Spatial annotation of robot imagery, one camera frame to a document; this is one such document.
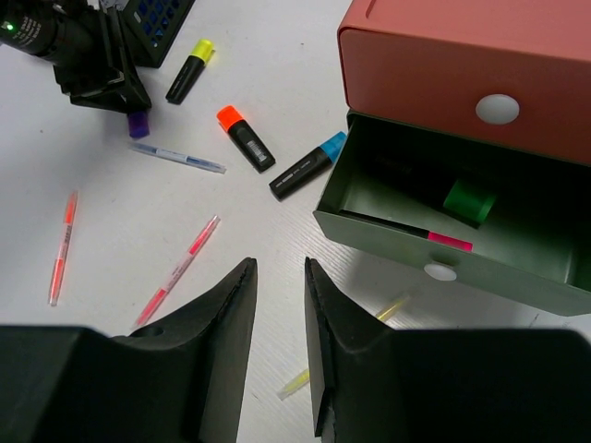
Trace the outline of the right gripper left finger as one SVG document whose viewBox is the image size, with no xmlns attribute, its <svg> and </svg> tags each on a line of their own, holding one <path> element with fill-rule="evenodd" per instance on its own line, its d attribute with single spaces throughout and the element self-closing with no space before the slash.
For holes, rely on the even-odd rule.
<svg viewBox="0 0 591 443">
<path fill-rule="evenodd" d="M 246 258 L 175 312 L 127 336 L 1 329 L 5 442 L 233 442 L 257 303 Z"/>
</svg>

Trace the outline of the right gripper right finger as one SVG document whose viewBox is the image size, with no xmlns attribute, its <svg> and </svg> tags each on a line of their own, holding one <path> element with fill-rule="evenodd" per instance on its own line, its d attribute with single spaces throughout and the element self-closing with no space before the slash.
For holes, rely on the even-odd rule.
<svg viewBox="0 0 591 443">
<path fill-rule="evenodd" d="M 393 329 L 305 262 L 323 442 L 586 442 L 590 344 L 569 329 Z"/>
</svg>

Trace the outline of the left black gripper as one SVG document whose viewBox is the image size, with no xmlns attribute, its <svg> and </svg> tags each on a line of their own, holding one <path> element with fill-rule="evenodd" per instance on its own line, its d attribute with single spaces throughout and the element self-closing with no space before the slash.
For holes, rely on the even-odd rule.
<svg viewBox="0 0 591 443">
<path fill-rule="evenodd" d="M 54 67 L 70 102 L 132 114 L 151 108 L 121 10 L 86 1 L 3 1 L 1 43 Z"/>
</svg>

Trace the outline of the blue plastic folder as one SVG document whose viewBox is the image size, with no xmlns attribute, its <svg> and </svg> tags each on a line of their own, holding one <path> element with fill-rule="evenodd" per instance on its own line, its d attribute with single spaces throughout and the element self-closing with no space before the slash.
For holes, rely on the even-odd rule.
<svg viewBox="0 0 591 443">
<path fill-rule="evenodd" d="M 133 18 L 150 39 L 151 46 L 157 47 L 173 28 L 179 7 L 176 0 L 143 0 L 138 3 Z"/>
</svg>

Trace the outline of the purple cap black highlighter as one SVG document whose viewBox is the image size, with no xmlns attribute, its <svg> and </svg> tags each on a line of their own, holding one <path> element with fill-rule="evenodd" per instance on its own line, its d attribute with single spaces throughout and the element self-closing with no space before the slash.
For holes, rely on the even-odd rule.
<svg viewBox="0 0 591 443">
<path fill-rule="evenodd" d="M 128 134 L 133 139 L 145 138 L 150 134 L 149 114 L 138 111 L 127 114 Z"/>
</svg>

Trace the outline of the yellow cap black highlighter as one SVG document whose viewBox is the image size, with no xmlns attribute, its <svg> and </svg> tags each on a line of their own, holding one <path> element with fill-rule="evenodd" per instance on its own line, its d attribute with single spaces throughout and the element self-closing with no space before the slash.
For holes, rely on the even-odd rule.
<svg viewBox="0 0 591 443">
<path fill-rule="evenodd" d="M 207 39 L 198 41 L 165 95 L 165 99 L 169 103 L 181 104 L 184 101 L 211 60 L 213 52 L 214 44 L 212 41 Z"/>
</svg>

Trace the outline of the orange cap black highlighter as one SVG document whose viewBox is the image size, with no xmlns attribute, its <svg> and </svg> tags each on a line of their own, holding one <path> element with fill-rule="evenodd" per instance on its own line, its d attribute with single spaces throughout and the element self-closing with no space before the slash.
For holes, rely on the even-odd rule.
<svg viewBox="0 0 591 443">
<path fill-rule="evenodd" d="M 269 170 L 276 160 L 258 134 L 232 105 L 223 107 L 217 113 L 218 123 L 259 173 Z"/>
</svg>

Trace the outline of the pink cap black highlighter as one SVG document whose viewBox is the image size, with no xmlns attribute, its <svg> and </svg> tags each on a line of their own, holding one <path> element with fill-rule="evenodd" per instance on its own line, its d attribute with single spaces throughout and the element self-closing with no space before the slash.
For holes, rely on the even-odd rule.
<svg viewBox="0 0 591 443">
<path fill-rule="evenodd" d="M 450 237 L 442 233 L 435 233 L 427 229 L 419 228 L 416 226 L 400 223 L 397 221 L 388 221 L 378 217 L 370 216 L 367 214 L 357 213 L 350 210 L 339 210 L 339 214 L 349 219 L 356 221 L 369 222 L 376 224 L 381 227 L 388 227 L 394 229 L 396 232 L 407 233 L 416 237 L 424 238 L 430 242 L 438 243 L 441 245 L 447 245 L 456 249 L 463 250 L 465 252 L 473 251 L 473 244 L 455 237 Z"/>
</svg>

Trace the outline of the green cap black highlighter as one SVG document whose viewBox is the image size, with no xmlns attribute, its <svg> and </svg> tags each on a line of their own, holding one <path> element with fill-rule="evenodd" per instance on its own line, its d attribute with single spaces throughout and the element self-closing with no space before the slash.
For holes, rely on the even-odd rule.
<svg viewBox="0 0 591 443">
<path fill-rule="evenodd" d="M 486 220 L 497 199 L 485 187 L 426 162 L 378 152 L 366 159 L 366 166 L 384 183 L 474 228 Z"/>
</svg>

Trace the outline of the green drawer box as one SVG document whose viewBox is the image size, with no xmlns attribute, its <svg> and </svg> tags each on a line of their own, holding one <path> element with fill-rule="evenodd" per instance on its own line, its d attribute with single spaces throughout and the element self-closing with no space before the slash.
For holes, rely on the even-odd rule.
<svg viewBox="0 0 591 443">
<path fill-rule="evenodd" d="M 315 216 L 331 240 L 572 317 L 590 310 L 590 169 L 363 114 Z"/>
</svg>

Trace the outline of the blue cap black highlighter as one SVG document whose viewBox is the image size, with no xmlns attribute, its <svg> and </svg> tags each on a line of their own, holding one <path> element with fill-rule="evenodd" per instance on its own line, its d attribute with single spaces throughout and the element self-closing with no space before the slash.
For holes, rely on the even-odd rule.
<svg viewBox="0 0 591 443">
<path fill-rule="evenodd" d="M 346 134 L 338 132 L 318 145 L 269 183 L 271 193 L 283 201 L 328 171 L 338 159 L 345 141 Z"/>
</svg>

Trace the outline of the salmon top drawer box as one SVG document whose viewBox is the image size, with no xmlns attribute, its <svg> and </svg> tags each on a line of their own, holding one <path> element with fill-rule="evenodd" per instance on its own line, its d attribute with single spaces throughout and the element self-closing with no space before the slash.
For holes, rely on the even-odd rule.
<svg viewBox="0 0 591 443">
<path fill-rule="evenodd" d="M 354 112 L 590 160 L 586 1 L 355 1 L 337 39 Z"/>
</svg>

